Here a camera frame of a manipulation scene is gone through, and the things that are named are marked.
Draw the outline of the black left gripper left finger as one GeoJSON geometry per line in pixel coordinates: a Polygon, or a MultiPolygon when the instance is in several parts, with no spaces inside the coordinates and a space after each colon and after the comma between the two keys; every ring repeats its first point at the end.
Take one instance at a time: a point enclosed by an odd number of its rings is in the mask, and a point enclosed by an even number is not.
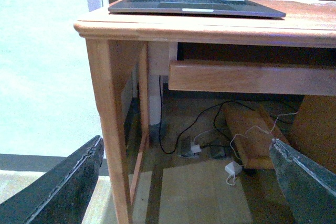
{"type": "Polygon", "coordinates": [[[1,203],[1,223],[82,223],[103,153],[103,139],[97,135],[1,203]]]}

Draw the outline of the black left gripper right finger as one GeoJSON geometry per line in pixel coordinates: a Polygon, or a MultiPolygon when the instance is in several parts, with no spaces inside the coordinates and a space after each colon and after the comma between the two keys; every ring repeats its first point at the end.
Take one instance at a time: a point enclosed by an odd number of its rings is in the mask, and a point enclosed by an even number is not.
{"type": "Polygon", "coordinates": [[[269,156],[295,223],[335,223],[335,174],[278,138],[269,156]]]}

